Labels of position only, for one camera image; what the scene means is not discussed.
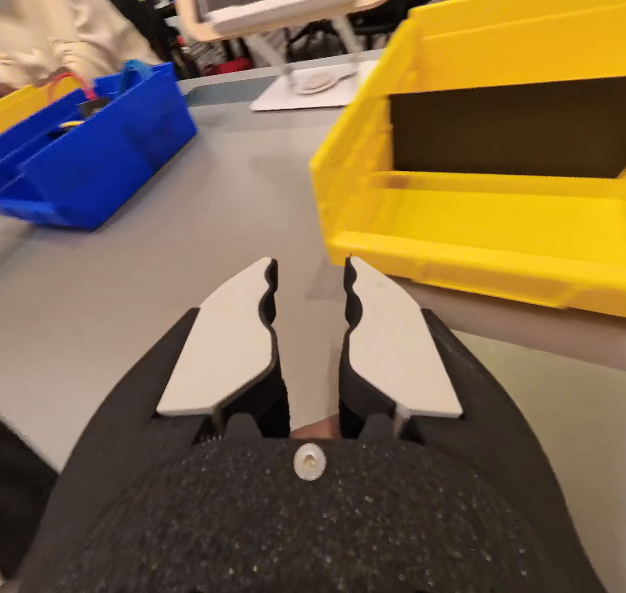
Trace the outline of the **red bag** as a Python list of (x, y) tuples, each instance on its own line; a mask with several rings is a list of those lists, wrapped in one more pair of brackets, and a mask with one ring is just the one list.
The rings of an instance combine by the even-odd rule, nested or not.
[(223, 63), (207, 65), (203, 69), (204, 76), (217, 76), (230, 73), (239, 73), (253, 69), (252, 61), (247, 57), (236, 57)]

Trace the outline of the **black bin divider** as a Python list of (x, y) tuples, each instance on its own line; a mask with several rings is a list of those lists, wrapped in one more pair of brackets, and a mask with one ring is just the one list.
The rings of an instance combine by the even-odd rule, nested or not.
[(388, 96), (397, 171), (612, 180), (625, 77)]

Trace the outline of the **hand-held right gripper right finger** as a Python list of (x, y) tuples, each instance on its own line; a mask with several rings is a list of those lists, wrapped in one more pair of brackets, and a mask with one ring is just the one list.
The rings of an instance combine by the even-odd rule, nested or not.
[(405, 290), (357, 256), (343, 287), (348, 325), (339, 363), (339, 429), (356, 439), (381, 415), (402, 431), (413, 417), (460, 419), (463, 408), (425, 315)]

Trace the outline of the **yellow plastic bin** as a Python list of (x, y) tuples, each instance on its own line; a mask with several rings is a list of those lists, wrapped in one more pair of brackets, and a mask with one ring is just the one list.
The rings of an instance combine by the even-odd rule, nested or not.
[(310, 162), (333, 263), (625, 316), (615, 179), (397, 171), (388, 96), (625, 77), (625, 0), (451, 0), (411, 10)]
[(40, 87), (28, 85), (2, 97), (1, 133), (42, 110), (53, 101), (81, 88), (80, 83), (74, 78), (62, 78)]

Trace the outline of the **person's black clothing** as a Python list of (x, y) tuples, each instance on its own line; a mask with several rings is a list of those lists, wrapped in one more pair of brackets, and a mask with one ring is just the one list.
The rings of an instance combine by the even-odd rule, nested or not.
[(1, 579), (18, 574), (58, 473), (1, 422)]

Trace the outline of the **blue plastic bin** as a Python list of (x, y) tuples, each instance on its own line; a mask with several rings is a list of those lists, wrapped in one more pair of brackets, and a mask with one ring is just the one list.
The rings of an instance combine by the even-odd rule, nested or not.
[(136, 60), (95, 79), (111, 102), (82, 119), (82, 89), (1, 133), (1, 215), (94, 230), (197, 134), (173, 63)]

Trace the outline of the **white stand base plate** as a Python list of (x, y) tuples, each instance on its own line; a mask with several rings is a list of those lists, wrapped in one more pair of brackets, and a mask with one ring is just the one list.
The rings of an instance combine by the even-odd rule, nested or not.
[(279, 76), (251, 102), (250, 110), (273, 112), (346, 107), (377, 63), (371, 60), (293, 70), (288, 76)]

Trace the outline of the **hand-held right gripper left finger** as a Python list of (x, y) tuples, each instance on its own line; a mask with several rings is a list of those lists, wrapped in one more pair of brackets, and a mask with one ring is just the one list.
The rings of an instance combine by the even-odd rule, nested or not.
[(290, 433), (275, 295), (278, 262), (263, 257), (218, 287), (200, 305), (156, 413), (209, 417), (224, 433), (231, 417), (253, 417), (265, 437)]

